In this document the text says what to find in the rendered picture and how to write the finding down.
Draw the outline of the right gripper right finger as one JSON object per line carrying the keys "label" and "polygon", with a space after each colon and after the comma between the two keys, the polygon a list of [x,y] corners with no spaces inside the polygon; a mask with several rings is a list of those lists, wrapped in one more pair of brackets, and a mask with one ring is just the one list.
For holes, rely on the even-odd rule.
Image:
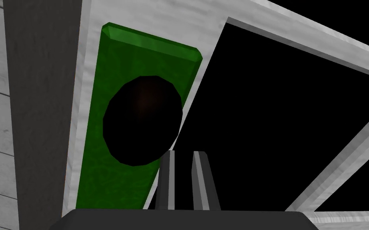
{"label": "right gripper right finger", "polygon": [[191,168],[193,209],[221,210],[211,167],[204,151],[194,151]]}

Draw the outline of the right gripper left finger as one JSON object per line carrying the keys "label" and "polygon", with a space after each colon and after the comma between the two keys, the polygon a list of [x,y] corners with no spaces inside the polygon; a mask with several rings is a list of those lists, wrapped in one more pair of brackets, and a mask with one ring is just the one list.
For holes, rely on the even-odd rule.
{"label": "right gripper left finger", "polygon": [[160,160],[155,209],[175,209],[175,151],[167,151]]}

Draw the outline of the black round door knob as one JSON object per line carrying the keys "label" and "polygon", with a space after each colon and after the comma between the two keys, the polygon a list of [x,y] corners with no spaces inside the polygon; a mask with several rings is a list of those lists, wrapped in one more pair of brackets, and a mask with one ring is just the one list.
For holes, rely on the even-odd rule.
{"label": "black round door knob", "polygon": [[142,166],[162,157],[178,136],[182,101],[172,83],[139,76],[122,85],[103,117],[103,138],[120,163]]}

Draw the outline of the green door plate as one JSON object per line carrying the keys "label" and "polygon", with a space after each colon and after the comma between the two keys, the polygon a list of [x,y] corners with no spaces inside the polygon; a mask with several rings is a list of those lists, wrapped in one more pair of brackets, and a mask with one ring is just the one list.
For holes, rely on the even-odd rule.
{"label": "green door plate", "polygon": [[169,82],[184,104],[202,61],[194,47],[113,23],[101,30],[76,207],[142,209],[160,167],[160,158],[124,164],[112,156],[139,152],[144,143],[103,122],[109,103],[127,83],[141,76]]}

